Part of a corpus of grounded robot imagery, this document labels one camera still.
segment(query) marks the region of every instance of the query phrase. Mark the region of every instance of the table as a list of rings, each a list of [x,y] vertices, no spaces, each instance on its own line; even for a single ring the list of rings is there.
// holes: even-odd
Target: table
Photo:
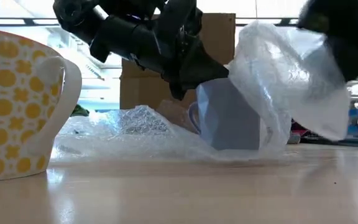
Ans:
[[[59,162],[0,181],[0,223],[358,223],[358,148],[294,160]]]

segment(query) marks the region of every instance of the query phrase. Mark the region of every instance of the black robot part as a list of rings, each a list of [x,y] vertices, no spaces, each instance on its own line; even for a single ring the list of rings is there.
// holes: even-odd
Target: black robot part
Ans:
[[[93,57],[105,62],[113,52],[160,73],[176,99],[229,74],[198,37],[203,13],[196,0],[55,0],[53,10],[63,29],[89,44]]]
[[[298,27],[326,34],[345,80],[358,78],[358,0],[309,0]]]

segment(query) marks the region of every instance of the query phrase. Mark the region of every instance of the robotic arm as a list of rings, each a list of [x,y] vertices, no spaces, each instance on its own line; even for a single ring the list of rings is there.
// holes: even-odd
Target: robotic arm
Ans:
[[[154,18],[158,8],[161,14]],[[55,0],[62,28],[105,62],[110,52],[161,74],[174,98],[229,71],[212,59],[198,34],[203,13],[196,0]]]

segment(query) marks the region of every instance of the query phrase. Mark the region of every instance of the yellow polka dot mug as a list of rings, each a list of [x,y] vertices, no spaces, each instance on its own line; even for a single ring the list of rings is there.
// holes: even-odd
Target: yellow polka dot mug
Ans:
[[[0,180],[46,170],[55,136],[80,91],[74,63],[50,47],[0,31]]]

